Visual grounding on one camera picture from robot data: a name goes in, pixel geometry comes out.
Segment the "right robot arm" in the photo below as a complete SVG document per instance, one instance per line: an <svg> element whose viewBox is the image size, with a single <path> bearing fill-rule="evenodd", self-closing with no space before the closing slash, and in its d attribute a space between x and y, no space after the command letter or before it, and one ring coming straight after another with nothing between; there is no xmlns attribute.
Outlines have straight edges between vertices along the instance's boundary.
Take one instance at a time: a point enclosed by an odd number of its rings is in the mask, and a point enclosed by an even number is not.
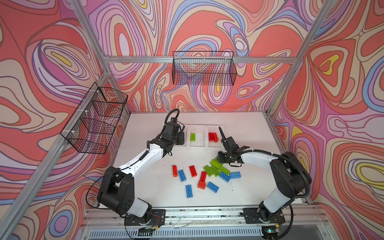
<svg viewBox="0 0 384 240"><path fill-rule="evenodd" d="M276 188L259 204L256 218L261 222L270 222L274 215L290 206L295 199L305 199L309 196L312 178L295 154L285 152L279 155L251 149L249 146L239 147L232 137L225 136L221 127L219 131L224 149L218 152L219 163L228 164L233 168L250 164L272 171Z"/></svg>

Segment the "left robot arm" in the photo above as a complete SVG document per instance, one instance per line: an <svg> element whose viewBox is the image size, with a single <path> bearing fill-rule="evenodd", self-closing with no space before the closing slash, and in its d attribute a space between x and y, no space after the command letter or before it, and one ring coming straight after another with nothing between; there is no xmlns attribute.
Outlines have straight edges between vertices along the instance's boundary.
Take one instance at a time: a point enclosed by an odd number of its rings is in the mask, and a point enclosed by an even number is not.
<svg viewBox="0 0 384 240"><path fill-rule="evenodd" d="M133 215L148 220L152 206L135 195L135 178L169 155L185 141L184 128L177 118L164 124L161 133L147 142L147 148L126 164L109 167L102 179L97 201L118 215Z"/></svg>

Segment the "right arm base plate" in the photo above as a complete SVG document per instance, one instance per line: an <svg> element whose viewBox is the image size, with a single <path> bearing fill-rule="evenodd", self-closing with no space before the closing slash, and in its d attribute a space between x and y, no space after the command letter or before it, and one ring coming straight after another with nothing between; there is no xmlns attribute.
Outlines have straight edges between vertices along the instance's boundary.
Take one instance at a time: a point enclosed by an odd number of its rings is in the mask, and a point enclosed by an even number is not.
<svg viewBox="0 0 384 240"><path fill-rule="evenodd" d="M244 208L240 216L245 218L247 224L284 224L286 222L281 210L272 214L268 210L259 208Z"/></svg>

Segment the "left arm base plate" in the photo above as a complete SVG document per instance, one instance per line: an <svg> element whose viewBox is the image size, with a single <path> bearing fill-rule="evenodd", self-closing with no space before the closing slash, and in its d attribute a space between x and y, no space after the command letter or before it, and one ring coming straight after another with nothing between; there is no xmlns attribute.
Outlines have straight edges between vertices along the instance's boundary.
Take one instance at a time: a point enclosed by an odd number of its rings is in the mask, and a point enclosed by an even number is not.
<svg viewBox="0 0 384 240"><path fill-rule="evenodd" d="M165 209L151 209L143 217L127 215L124 219L124 226L152 226L160 227L165 223Z"/></svg>

